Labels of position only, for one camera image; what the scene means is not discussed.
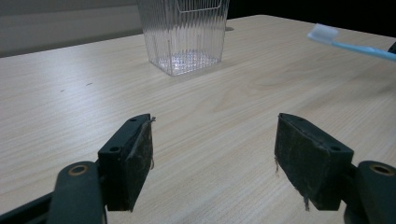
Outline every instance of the toothbrush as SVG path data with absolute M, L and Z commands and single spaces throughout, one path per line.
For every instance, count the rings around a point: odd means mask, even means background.
M 335 46 L 341 49 L 348 49 L 358 53 L 368 54 L 371 56 L 388 59 L 396 62 L 396 54 L 384 51 L 382 49 L 375 49 L 366 46 L 356 46 L 334 41 L 338 35 L 338 31 L 331 26 L 317 23 L 314 29 L 307 35 L 311 40 L 317 41 L 321 44 Z

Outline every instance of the wood grain surface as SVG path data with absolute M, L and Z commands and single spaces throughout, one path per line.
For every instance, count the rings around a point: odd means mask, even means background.
M 115 223 L 344 223 L 309 212 L 282 170 L 277 115 L 308 119 L 355 150 L 353 163 L 396 166 L 396 63 L 306 38 L 313 23 L 227 21 L 222 62 L 169 77 L 129 36 L 0 59 L 0 213 L 53 190 L 66 165 L 150 113 L 155 168 L 133 213 Z M 394 38 L 340 29 L 387 50 Z

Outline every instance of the transparent plastic cup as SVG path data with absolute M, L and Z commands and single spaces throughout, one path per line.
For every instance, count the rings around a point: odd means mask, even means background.
M 148 60 L 170 76 L 221 62 L 230 0 L 137 0 Z

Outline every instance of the screw hole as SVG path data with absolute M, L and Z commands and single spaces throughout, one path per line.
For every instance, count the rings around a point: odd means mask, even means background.
M 69 175 L 82 175 L 87 171 L 88 171 L 88 166 L 77 165 L 71 168 L 67 173 L 69 173 Z
M 340 148 L 340 147 L 331 147 L 331 149 L 332 149 L 333 151 L 341 151 L 341 148 Z
M 116 152 L 116 151 L 119 151 L 119 150 L 120 150 L 119 147 L 112 147 L 112 148 L 110 149 L 111 152 Z
M 370 166 L 370 168 L 374 172 L 381 174 L 381 175 L 395 175 L 395 173 L 392 170 L 390 170 L 388 167 L 385 167 L 380 164 L 373 164 Z

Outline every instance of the toothbrush bristles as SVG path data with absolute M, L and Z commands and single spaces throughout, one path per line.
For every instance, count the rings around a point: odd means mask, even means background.
M 330 45 L 337 35 L 338 31 L 336 29 L 331 26 L 317 23 L 307 36 L 311 40 Z

